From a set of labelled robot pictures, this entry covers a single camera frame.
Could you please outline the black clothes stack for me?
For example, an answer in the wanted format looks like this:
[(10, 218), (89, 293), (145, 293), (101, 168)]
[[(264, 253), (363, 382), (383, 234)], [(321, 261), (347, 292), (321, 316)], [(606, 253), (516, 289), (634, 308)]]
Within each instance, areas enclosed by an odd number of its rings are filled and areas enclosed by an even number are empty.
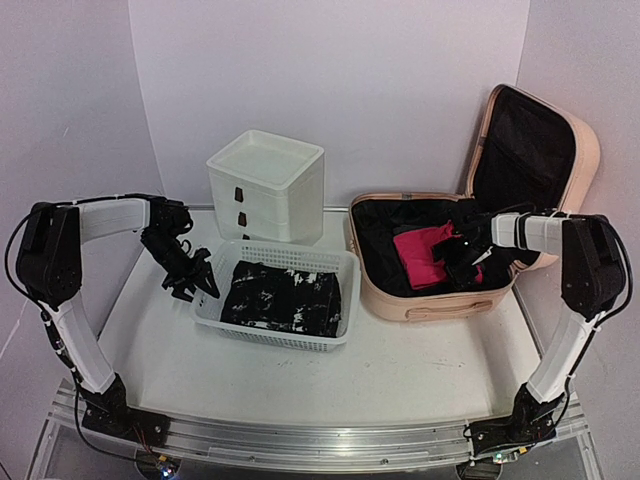
[(220, 321), (263, 330), (336, 338), (341, 292), (332, 272), (281, 269), (240, 261)]

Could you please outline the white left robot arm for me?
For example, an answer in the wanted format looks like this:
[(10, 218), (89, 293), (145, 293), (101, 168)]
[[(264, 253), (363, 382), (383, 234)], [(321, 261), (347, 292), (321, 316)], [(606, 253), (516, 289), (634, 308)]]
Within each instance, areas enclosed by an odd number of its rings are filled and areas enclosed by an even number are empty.
[(128, 405), (124, 382), (99, 346), (81, 296), (83, 245), (135, 232), (165, 271), (161, 286), (173, 298), (192, 302), (196, 293), (218, 298), (209, 250), (192, 249), (179, 239), (192, 227), (183, 202), (132, 193), (36, 203), (11, 234), (20, 245), (16, 262), (4, 265), (5, 274), (39, 309), (50, 345), (87, 405), (78, 422), (83, 428), (152, 448), (165, 444), (170, 426), (168, 416)]

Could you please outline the white tall plastic bin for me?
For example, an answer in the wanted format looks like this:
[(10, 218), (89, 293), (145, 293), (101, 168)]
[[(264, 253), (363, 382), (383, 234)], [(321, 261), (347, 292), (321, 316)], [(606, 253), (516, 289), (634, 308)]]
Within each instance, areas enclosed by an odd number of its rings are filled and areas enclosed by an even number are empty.
[(225, 239), (315, 244), (323, 235), (322, 147), (248, 130), (206, 161)]

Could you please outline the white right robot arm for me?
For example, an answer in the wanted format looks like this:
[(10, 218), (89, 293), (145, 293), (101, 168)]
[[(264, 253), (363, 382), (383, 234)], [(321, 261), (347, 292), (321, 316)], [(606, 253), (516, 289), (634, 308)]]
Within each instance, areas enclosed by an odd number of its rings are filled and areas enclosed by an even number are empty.
[(561, 261), (559, 322), (551, 343), (517, 391), (505, 417), (469, 423), (463, 432), (475, 459), (499, 460), (552, 440), (570, 404), (570, 385), (601, 326), (633, 295), (629, 255), (603, 215), (512, 210), (456, 217), (450, 238), (433, 248), (452, 285), (475, 283), (478, 266), (500, 249), (555, 256)]

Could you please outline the beige hard-shell suitcase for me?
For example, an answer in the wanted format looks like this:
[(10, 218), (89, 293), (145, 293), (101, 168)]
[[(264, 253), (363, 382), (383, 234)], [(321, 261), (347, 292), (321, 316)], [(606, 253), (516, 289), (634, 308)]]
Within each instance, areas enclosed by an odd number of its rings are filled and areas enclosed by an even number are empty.
[(555, 256), (494, 248), (481, 261), (482, 279), (475, 285), (444, 280), (414, 289), (394, 237), (451, 222), (475, 243), (488, 236), (495, 214), (576, 213), (599, 163), (599, 141), (585, 121), (516, 87), (495, 87), (481, 116), (463, 193), (369, 193), (352, 201), (351, 247), (361, 262), (363, 305), (397, 322), (494, 309), (520, 273), (544, 268)]

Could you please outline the red garment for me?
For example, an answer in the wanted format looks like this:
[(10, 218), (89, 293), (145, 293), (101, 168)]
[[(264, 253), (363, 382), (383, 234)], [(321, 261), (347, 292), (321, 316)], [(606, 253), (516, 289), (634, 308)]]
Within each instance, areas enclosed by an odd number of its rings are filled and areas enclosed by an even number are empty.
[(452, 227), (426, 227), (398, 232), (393, 244), (412, 290), (449, 284), (444, 269), (433, 259), (432, 248), (451, 235)]

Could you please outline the white perforated plastic basket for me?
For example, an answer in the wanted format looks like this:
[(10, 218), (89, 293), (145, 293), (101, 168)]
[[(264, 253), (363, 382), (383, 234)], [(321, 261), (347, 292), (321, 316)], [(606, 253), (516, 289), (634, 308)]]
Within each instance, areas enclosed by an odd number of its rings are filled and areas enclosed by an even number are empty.
[(226, 241), (213, 273), (220, 296), (197, 291), (190, 314), (221, 336), (313, 352), (330, 352), (349, 339), (361, 279), (350, 252)]

